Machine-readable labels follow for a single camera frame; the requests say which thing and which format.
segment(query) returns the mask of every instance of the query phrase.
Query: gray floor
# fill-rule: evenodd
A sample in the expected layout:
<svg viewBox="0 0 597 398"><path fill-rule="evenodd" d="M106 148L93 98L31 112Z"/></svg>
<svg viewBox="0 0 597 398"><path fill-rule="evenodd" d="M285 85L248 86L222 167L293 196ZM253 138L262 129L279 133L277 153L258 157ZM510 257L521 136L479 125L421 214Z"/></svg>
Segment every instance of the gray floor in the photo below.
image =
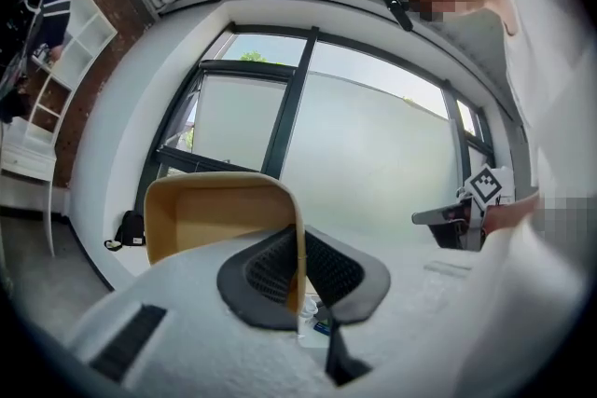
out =
<svg viewBox="0 0 597 398"><path fill-rule="evenodd" d="M62 341L76 321L108 294L68 226L53 224L52 258L43 223L8 217L2 221L12 299L30 320Z"/></svg>

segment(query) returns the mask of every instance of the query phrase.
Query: window frame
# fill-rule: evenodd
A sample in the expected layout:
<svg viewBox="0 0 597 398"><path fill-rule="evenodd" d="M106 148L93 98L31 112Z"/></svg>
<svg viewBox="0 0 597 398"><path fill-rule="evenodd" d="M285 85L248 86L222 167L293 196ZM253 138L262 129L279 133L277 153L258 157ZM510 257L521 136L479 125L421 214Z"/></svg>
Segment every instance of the window frame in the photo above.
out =
<svg viewBox="0 0 597 398"><path fill-rule="evenodd" d="M239 34L290 36L305 39L306 43L303 47L298 66L296 67L266 62L220 60ZM441 79L424 68L386 50L340 35L321 32L317 27L307 30L276 25L236 25L231 23L214 39L202 55L199 56L199 59L188 71L176 94L171 99L147 153L137 189L135 210L139 213L143 212L146 191L149 185L158 179L162 165L166 168L165 171L167 171L168 167L182 172L253 171L238 165L206 158L165 145L166 134L172 130L175 121L180 120L180 117L183 117L185 114L188 116L187 108L183 111L184 102L194 92L201 94L201 82L206 75L235 76L238 78L275 81L286 84L285 93L271 130L270 141L260 170L260 172L268 176L279 179L282 174L285 156L290 146L292 130L299 113L300 98L317 42L367 54L406 70L418 76L422 81L428 81L440 88L448 112L448 121L451 124L459 185L463 185L465 179L470 176L469 146L485 155L490 166L494 167L495 160L491 132L482 109L474 106L465 95L455 90L449 80ZM466 105L471 113L475 114L474 124L477 136L465 131L457 101Z"/></svg>

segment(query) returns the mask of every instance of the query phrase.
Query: navy blue shirt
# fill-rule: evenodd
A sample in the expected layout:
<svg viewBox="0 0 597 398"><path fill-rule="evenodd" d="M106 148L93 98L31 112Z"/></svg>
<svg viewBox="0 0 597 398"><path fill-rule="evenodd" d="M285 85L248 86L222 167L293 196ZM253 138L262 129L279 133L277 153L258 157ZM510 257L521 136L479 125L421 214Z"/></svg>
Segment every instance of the navy blue shirt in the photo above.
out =
<svg viewBox="0 0 597 398"><path fill-rule="evenodd" d="M37 45L48 44L49 48L58 47L64 42L66 26L70 19L70 0L44 0L44 19L37 37Z"/></svg>

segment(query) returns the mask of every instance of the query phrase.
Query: man in white t-shirt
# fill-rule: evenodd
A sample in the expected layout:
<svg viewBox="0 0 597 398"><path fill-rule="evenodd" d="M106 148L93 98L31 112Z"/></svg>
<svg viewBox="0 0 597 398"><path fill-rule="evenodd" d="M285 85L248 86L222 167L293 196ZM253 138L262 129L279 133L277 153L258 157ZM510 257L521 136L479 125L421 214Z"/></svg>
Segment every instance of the man in white t-shirt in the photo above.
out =
<svg viewBox="0 0 597 398"><path fill-rule="evenodd" d="M597 133L583 131L583 125L596 118L597 44L577 0L407 0L406 6L425 21L444 21L482 8L502 21L507 78L529 140L532 185L539 192L514 204L490 207L484 224L487 234L518 225L538 204L546 209L546 200L552 209L561 205L560 199L594 199ZM578 110L572 97L584 99L585 106ZM569 128L576 120L581 127Z"/></svg>

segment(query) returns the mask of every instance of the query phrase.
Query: black backpack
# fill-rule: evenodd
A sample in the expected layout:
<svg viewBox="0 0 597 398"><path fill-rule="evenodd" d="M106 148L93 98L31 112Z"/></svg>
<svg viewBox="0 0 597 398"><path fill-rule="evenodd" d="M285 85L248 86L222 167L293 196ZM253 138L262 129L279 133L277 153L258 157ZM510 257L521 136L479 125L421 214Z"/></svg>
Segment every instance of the black backpack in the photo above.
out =
<svg viewBox="0 0 597 398"><path fill-rule="evenodd" d="M146 245L146 230L140 213L125 212L114 240L104 242L105 248L112 252L119 250L123 245Z"/></svg>

